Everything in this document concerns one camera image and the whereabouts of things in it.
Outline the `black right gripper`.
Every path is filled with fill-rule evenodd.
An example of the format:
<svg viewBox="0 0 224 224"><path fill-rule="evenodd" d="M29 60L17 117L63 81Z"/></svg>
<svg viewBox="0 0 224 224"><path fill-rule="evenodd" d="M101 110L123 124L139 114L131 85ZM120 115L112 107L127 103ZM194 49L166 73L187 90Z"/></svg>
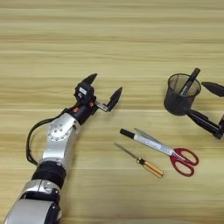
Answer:
<svg viewBox="0 0 224 224"><path fill-rule="evenodd" d="M211 93L224 97L224 86L213 82L202 82L202 85ZM219 126L209 120L209 118L199 111L189 109L187 115L201 128L212 133L217 139L221 140L224 135L224 116L220 119Z"/></svg>

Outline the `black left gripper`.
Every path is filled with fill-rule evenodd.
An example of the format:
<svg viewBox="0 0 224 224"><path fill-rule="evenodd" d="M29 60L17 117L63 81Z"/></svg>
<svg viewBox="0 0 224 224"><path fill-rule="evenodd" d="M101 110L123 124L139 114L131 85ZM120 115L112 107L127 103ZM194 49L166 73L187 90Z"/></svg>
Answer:
<svg viewBox="0 0 224 224"><path fill-rule="evenodd" d="M92 73L87 78L85 78L83 82L91 85L94 82L96 76L96 73ZM118 103L122 91L122 87L118 88L110 97L110 101L107 105L94 100L77 101L71 108L68 108L66 112L71 117L73 117L79 123L79 125L82 125L90 116L92 116L97 111L97 109L101 109L104 112L111 111L113 107Z"/></svg>

